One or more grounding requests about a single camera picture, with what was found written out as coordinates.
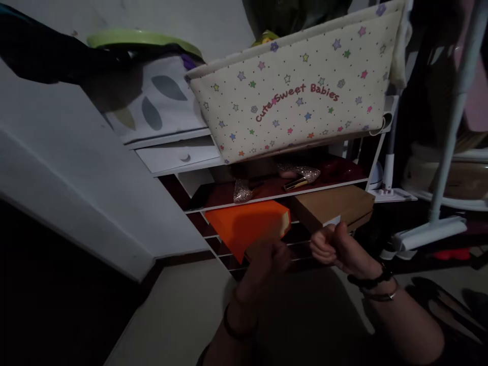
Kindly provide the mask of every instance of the gold glitter shoe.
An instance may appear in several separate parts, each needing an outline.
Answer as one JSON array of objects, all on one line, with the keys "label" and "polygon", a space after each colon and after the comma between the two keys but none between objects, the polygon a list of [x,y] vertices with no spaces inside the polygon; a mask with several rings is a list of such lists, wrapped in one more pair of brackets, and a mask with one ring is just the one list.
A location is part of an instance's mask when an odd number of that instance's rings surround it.
[{"label": "gold glitter shoe", "polygon": [[300,166],[300,165],[292,165],[289,163],[277,163],[277,167],[280,172],[293,172],[302,176],[302,178],[294,180],[291,183],[285,184],[283,186],[285,191],[290,191],[292,189],[313,183],[320,176],[319,169],[312,168],[305,165]]}]

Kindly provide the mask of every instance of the red object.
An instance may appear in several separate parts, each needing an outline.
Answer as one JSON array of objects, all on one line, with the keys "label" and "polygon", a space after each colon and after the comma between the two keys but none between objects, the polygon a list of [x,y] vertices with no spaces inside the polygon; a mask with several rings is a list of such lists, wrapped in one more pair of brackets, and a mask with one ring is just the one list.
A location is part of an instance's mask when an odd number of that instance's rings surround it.
[{"label": "red object", "polygon": [[240,264],[248,246],[268,235],[281,238],[291,225],[290,210],[275,201],[207,211],[205,217]]},{"label": "red object", "polygon": [[434,253],[434,258],[439,260],[449,260],[449,259],[458,259],[458,260],[469,260],[471,258],[471,254],[469,253],[470,248],[461,248],[461,249],[454,249],[448,251],[441,251]]},{"label": "red object", "polygon": [[322,172],[320,180],[323,183],[357,180],[363,177],[359,165],[339,157],[330,157],[319,163],[317,168]]}]

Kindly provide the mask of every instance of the hand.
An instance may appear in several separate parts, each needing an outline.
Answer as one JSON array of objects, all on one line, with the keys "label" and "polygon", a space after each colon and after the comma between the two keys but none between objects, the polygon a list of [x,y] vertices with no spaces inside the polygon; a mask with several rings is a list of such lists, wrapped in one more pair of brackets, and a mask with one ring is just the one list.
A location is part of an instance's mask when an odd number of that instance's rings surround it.
[{"label": "hand", "polygon": [[323,264],[335,264],[341,271],[359,279],[375,279],[383,271],[362,246],[347,232],[344,222],[327,225],[312,235],[312,255]]},{"label": "hand", "polygon": [[267,240],[259,245],[244,278],[237,287],[241,302],[254,302],[273,275],[285,272],[291,264],[291,253],[285,243]]}]

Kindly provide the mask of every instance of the bracelet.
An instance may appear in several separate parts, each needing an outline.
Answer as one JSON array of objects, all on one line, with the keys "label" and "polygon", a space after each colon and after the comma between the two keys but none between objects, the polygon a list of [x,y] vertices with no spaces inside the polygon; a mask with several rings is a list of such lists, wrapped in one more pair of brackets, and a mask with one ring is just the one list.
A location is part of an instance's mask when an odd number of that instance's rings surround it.
[{"label": "bracelet", "polygon": [[227,305],[227,307],[225,308],[225,311],[224,311],[224,327],[225,327],[227,334],[229,334],[232,338],[234,338],[235,340],[240,341],[240,342],[246,341],[249,338],[251,338],[258,330],[258,322],[256,321],[256,324],[254,325],[254,327],[250,331],[247,331],[246,333],[238,333],[229,324],[229,320],[227,319],[227,310],[228,309],[229,309],[229,306]]},{"label": "bracelet", "polygon": [[393,298],[397,294],[396,292],[398,291],[398,281],[395,277],[393,277],[395,280],[396,286],[395,290],[392,293],[386,293],[386,294],[370,294],[366,292],[363,288],[360,288],[359,290],[363,293],[365,298],[368,298],[373,301],[379,301],[379,302],[386,302],[386,301],[393,301]]},{"label": "bracelet", "polygon": [[375,278],[374,280],[360,280],[352,274],[347,276],[347,280],[357,287],[371,290],[372,288],[376,287],[380,282],[389,281],[393,277],[393,273],[388,270],[383,263],[381,263],[381,266],[383,267],[383,272],[379,277]]}]

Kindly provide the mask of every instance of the brown cardboard box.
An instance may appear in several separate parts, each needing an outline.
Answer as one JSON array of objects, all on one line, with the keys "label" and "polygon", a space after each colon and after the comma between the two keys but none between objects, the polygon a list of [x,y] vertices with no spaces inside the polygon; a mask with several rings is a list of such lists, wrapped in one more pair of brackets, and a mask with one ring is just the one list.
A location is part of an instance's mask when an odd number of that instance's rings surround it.
[{"label": "brown cardboard box", "polygon": [[367,223],[375,196],[356,186],[344,186],[293,196],[290,210],[311,232],[344,221],[352,231]]}]

